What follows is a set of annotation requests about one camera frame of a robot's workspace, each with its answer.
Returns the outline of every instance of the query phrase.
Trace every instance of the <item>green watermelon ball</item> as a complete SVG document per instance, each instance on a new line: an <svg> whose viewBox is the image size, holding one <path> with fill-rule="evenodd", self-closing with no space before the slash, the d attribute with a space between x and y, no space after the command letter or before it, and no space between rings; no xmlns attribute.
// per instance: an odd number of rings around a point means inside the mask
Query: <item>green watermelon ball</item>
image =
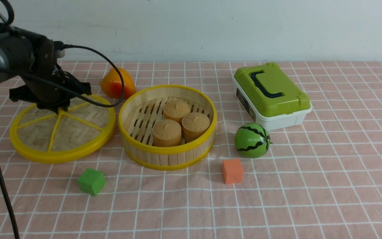
<svg viewBox="0 0 382 239"><path fill-rule="evenodd" d="M269 132L256 123L241 126L235 133L234 142L238 153L246 158L259 158L268 151L272 143Z"/></svg>

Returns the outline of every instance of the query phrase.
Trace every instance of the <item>green foam block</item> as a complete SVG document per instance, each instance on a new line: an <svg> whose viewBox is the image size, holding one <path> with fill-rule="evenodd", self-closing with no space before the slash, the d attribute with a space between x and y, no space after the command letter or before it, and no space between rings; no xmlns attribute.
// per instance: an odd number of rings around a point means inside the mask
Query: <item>green foam block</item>
<svg viewBox="0 0 382 239"><path fill-rule="evenodd" d="M95 169L87 168L78 179L82 192L96 196L106 184L104 174Z"/></svg>

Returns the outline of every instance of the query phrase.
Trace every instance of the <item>toy mango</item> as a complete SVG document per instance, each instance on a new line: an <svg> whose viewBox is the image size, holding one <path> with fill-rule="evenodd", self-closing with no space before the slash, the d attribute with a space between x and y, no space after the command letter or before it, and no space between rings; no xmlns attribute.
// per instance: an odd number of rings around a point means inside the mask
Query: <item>toy mango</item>
<svg viewBox="0 0 382 239"><path fill-rule="evenodd" d="M129 72L125 69L118 67L120 74L123 78L125 85L124 99L131 97L136 93L134 80ZM122 96L122 82L120 76L114 68L111 68L109 72L100 81L101 90L110 98L119 99Z"/></svg>

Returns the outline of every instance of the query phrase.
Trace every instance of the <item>yellow spoke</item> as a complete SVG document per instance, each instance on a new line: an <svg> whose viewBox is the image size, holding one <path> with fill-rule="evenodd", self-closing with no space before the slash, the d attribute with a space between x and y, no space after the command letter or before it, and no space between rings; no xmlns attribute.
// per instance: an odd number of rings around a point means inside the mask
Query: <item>yellow spoke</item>
<svg viewBox="0 0 382 239"><path fill-rule="evenodd" d="M85 102L85 103L82 103L82 104L79 104L77 106L73 106L69 109L69 111L72 111L72 110L76 110L77 108L80 108L80 107L83 107L83 106L86 106L86 105L89 105L88 102Z"/></svg>
<svg viewBox="0 0 382 239"><path fill-rule="evenodd" d="M79 122L82 122L83 124L86 124L87 126L96 128L96 129L98 129L99 131L104 131L104 129L102 129L102 128L100 128L100 127L94 125L94 124L91 124L91 123L89 123L89 122L86 121L86 120L77 118L77 117L75 117L75 116L73 116L73 115L70 115L70 114L68 114L68 113L64 113L64 115L65 115L65 116L68 116L68 117L70 117L70 118L72 118L72 119L74 119L74 120L77 120L77 121L79 121Z"/></svg>
<svg viewBox="0 0 382 239"><path fill-rule="evenodd" d="M50 145L48 146L48 153L51 152L51 148L53 148L54 138L56 136L56 131L57 131L57 128L58 128L58 124L60 122L60 119L61 119L62 115L64 115L64 114L59 114L58 115L57 121L56 121L56 123L54 125L53 132L51 134Z"/></svg>
<svg viewBox="0 0 382 239"><path fill-rule="evenodd" d="M38 122L38 121L41 121L41 120L45 120L45 119L49 119L49 118L51 118L51 117L54 117L54 116L56 116L56 115L57 115L57 114L46 115L46 116L43 116L43 117L41 117L41 118L37 118L37 119L31 120L31 121L29 121L29 122L26 122L26 123L24 123L24 124L18 125L17 128L19 129L19 128L21 128L21 127L26 127L26 126L31 125L31 124L34 124L34 123L36 123L36 122Z"/></svg>

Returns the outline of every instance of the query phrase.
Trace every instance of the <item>bamboo steamer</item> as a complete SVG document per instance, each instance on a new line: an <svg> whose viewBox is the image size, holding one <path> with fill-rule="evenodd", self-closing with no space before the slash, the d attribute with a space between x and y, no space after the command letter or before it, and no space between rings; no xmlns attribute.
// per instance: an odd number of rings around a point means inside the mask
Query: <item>bamboo steamer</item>
<svg viewBox="0 0 382 239"><path fill-rule="evenodd" d="M197 139L173 147L153 144L153 126L164 119L166 103L182 100L190 112L200 112L210 120L210 126ZM216 136L217 112L211 100L202 92L188 86L153 86L132 95L123 104L118 123L125 152L138 164L155 170L178 170L205 158Z"/></svg>
<svg viewBox="0 0 382 239"><path fill-rule="evenodd" d="M98 95L85 96L109 104ZM110 140L116 125L113 108L95 106L79 98L67 112L55 114L32 104L10 126L11 142L21 156L33 162L66 163L87 156Z"/></svg>

